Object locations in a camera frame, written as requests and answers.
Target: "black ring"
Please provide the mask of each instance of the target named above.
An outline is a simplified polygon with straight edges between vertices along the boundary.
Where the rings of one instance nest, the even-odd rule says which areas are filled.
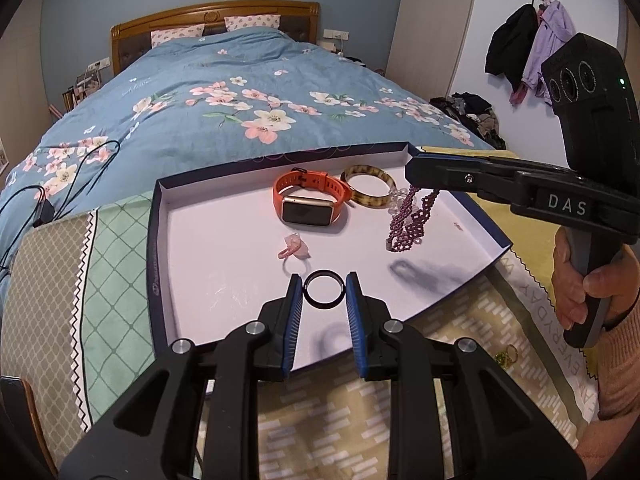
[[[307,290],[309,287],[309,283],[311,283],[314,279],[319,278],[320,276],[329,276],[336,282],[340,283],[340,296],[338,296],[335,300],[330,301],[329,303],[320,303],[319,301],[314,300]],[[320,310],[329,310],[330,308],[333,308],[334,306],[340,304],[340,302],[344,299],[344,281],[338,274],[336,274],[332,270],[315,270],[305,280],[305,284],[302,286],[302,294],[304,295],[305,300],[311,306],[319,308]]]

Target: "watch face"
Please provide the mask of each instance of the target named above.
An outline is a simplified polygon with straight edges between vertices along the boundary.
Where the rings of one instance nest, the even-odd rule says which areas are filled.
[[[287,196],[282,202],[282,221],[291,224],[328,226],[333,213],[329,200]]]

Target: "purple beaded necklace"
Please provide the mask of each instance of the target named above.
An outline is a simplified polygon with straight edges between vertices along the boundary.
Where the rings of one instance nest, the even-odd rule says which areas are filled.
[[[392,253],[408,251],[414,243],[420,243],[418,240],[421,240],[424,236],[424,225],[431,217],[431,209],[436,202],[440,190],[434,189],[431,194],[423,197],[422,208],[411,213],[414,197],[418,191],[420,191],[420,189],[417,187],[411,186],[409,188],[409,193],[402,202],[400,210],[393,217],[391,228],[389,229],[389,238],[386,239],[387,251],[391,251]],[[413,222],[405,226],[404,221],[409,215],[411,215]]]

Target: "purple jacket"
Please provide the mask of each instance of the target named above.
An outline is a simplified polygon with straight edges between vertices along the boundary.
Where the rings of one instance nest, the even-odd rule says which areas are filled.
[[[575,36],[574,22],[571,21],[566,9],[559,1],[554,1],[542,14],[542,23],[533,41],[529,60],[524,68],[522,81],[537,97],[544,97],[547,104],[551,104],[551,97],[542,79],[542,64]]]

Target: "pink patterned pillowcase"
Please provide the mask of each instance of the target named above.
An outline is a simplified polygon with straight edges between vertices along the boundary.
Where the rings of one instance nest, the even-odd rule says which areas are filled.
[[[204,30],[204,23],[191,27],[168,28],[167,30],[151,31],[151,48],[177,38],[200,38]]]
[[[280,15],[255,14],[254,16],[229,16],[225,18],[225,26],[228,32],[247,27],[280,28]]]

